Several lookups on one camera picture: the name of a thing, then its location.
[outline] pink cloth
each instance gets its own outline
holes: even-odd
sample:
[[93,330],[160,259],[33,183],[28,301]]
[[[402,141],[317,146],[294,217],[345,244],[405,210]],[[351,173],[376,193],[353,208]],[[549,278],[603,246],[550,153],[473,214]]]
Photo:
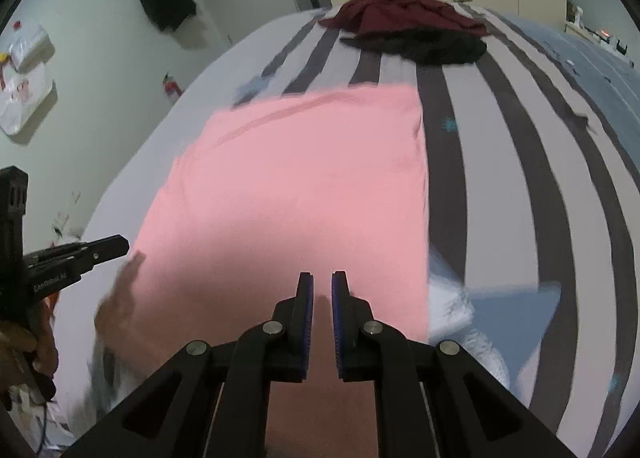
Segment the pink cloth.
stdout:
[[228,342],[269,319],[311,272],[308,380],[272,386],[267,446],[376,456],[372,385],[337,378],[331,273],[345,270],[377,319],[426,339],[425,154],[409,86],[217,112],[156,196],[135,246],[146,259],[130,289],[106,302],[100,334],[150,373],[191,340]]

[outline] white wall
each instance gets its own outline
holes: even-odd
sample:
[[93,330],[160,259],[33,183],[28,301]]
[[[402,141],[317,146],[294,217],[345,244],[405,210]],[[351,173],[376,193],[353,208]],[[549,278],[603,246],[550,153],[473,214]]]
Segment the white wall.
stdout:
[[627,55],[640,64],[640,32],[620,0],[569,0],[584,10],[584,25],[604,29],[628,45]]
[[225,50],[201,1],[198,16],[172,36],[149,22],[139,0],[22,0],[0,45],[14,20],[41,23],[55,48],[47,67],[57,92],[17,139],[0,133],[0,167],[17,165],[30,177],[27,250],[56,238],[59,211],[70,209],[67,229],[86,225],[105,188],[170,110],[164,74],[184,88]]

